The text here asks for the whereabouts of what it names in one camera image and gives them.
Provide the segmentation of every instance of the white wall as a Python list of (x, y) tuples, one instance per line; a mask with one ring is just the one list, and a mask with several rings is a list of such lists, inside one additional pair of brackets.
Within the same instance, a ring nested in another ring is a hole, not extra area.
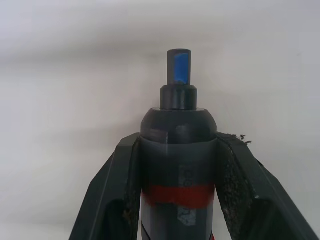
[(315, 0), (2, 1), (0, 239), (68, 239), (91, 179), (159, 105), (172, 48), (192, 50), (198, 106), (252, 141), (320, 236), (319, 21)]

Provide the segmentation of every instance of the gray cylindrical part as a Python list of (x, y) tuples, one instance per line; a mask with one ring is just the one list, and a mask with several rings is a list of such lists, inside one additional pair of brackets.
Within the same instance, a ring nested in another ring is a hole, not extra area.
[[(141, 138), (142, 162), (146, 169), (141, 197), (143, 240), (210, 239), (215, 146), (216, 140), (168, 145)], [(179, 188), (186, 187), (186, 183), (188, 187), (212, 186), (212, 198), (206, 206), (190, 208), (170, 202), (150, 202), (149, 188)]]

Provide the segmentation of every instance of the red band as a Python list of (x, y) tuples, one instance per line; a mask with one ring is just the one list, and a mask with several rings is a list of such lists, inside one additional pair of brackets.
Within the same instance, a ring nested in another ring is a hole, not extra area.
[(190, 209), (207, 207), (214, 198), (215, 186), (168, 187), (152, 185), (143, 192), (147, 202), (151, 205), (176, 204)]

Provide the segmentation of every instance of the red stripe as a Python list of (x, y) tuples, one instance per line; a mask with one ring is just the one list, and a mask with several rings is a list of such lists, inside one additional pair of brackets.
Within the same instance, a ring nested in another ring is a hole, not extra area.
[(214, 185), (189, 186), (189, 187), (168, 187), (152, 185), (143, 195), (150, 205), (176, 204), (190, 209), (207, 207), (214, 198)]

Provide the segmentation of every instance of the blue paint mark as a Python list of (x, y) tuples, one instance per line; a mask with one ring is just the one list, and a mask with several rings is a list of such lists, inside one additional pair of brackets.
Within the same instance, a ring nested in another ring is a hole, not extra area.
[(189, 58), (188, 53), (180, 53), (174, 56), (174, 81), (188, 83)]

